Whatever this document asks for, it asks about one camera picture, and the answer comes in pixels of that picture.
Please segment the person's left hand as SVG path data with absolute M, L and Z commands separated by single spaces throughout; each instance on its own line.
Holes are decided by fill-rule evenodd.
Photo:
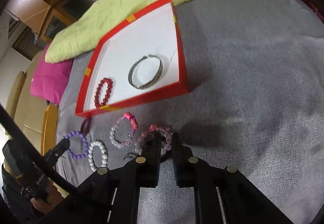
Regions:
M 34 208 L 43 214 L 48 214 L 69 195 L 67 191 L 60 188 L 53 181 L 48 182 L 45 193 L 45 198 L 30 199 L 30 202 L 33 204 Z

